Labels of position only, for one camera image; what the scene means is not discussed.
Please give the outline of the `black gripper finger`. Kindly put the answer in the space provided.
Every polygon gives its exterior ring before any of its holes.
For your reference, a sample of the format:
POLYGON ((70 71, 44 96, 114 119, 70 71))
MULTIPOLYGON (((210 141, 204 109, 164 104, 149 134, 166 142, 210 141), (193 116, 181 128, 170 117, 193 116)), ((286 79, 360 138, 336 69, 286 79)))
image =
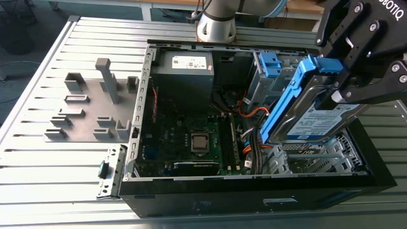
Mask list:
POLYGON ((388 58, 385 0, 328 0, 316 35, 320 56, 334 59, 388 58))
POLYGON ((342 70, 318 97, 314 108, 332 110, 338 104, 378 104, 407 96, 407 61, 393 60, 386 67, 365 68, 362 73, 342 70))

